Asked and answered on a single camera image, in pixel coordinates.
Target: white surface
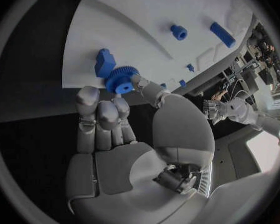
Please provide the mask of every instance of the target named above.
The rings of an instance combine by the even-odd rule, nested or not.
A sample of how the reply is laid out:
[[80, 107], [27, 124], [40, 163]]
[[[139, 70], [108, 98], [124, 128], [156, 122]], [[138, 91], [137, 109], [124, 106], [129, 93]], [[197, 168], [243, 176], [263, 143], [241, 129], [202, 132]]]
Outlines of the white surface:
[[280, 150], [279, 140], [263, 131], [247, 141], [247, 146], [254, 155], [262, 172], [271, 170]]
[[[238, 48], [252, 12], [239, 0], [82, 0], [73, 17], [63, 57], [63, 87], [104, 87], [95, 57], [110, 49], [117, 66], [132, 65], [142, 76], [173, 91]], [[227, 48], [209, 31], [218, 22], [236, 39]], [[170, 27], [188, 30], [176, 40]], [[191, 63], [195, 72], [186, 66]]]

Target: blue plastic gear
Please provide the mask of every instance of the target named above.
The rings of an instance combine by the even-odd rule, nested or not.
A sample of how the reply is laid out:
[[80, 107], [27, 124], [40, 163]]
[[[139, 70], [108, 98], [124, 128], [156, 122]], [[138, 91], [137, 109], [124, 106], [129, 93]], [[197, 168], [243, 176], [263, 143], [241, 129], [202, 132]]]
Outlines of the blue plastic gear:
[[131, 77], [139, 74], [139, 71], [132, 66], [122, 66], [114, 69], [105, 80], [107, 91], [116, 94], [125, 94], [133, 89]]

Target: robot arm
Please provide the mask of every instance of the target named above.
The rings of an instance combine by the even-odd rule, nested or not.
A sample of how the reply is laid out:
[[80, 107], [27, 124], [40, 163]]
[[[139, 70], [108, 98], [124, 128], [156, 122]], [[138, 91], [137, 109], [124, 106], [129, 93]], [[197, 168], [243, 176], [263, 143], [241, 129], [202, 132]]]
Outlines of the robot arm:
[[235, 122], [250, 124], [256, 130], [264, 130], [280, 138], [280, 121], [256, 112], [245, 100], [235, 97], [230, 102], [204, 101], [203, 110], [208, 119], [216, 124], [227, 117]]

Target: blue block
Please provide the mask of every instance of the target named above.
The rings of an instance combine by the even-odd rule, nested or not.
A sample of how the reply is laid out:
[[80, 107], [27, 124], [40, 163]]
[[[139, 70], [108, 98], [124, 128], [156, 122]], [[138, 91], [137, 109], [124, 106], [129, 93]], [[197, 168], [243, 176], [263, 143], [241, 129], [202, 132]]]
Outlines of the blue block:
[[96, 57], [95, 74], [97, 77], [107, 78], [116, 66], [114, 56], [108, 49], [101, 49]]
[[211, 25], [210, 30], [214, 32], [228, 48], [231, 48], [236, 44], [235, 39], [218, 23], [214, 22]]
[[180, 83], [180, 86], [182, 86], [182, 87], [186, 87], [187, 86], [187, 84], [186, 84], [186, 82], [184, 80], [180, 80], [179, 83]]
[[188, 35], [188, 31], [182, 26], [172, 25], [170, 30], [173, 36], [179, 41], [185, 39]]
[[187, 65], [187, 68], [189, 69], [189, 71], [194, 72], [194, 66], [192, 66], [191, 64]]

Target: blue plastic part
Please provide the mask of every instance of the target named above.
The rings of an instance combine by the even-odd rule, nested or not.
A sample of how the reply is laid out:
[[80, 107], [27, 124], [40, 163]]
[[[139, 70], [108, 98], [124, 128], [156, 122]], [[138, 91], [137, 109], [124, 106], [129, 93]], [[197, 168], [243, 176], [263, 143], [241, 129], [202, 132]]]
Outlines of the blue plastic part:
[[210, 30], [212, 32], [214, 32], [220, 39], [221, 41], [224, 42], [224, 44], [228, 47], [228, 48], [232, 48], [235, 44], [236, 41], [235, 39], [232, 37], [232, 35], [230, 35], [223, 27], [221, 27], [218, 23], [214, 22], [211, 27]]
[[189, 71], [194, 72], [194, 66], [192, 66], [192, 64], [187, 65], [187, 68]]
[[95, 74], [97, 77], [107, 78], [116, 66], [114, 56], [108, 49], [101, 49], [96, 57]]
[[188, 35], [188, 31], [182, 26], [172, 25], [170, 30], [173, 36], [179, 41], [185, 39]]
[[182, 86], [182, 87], [186, 87], [187, 86], [187, 84], [186, 84], [186, 82], [184, 80], [180, 80], [179, 83], [180, 83], [180, 86]]
[[132, 66], [123, 66], [114, 69], [105, 80], [107, 91], [116, 94], [125, 94], [133, 89], [131, 76], [139, 74], [139, 71]]

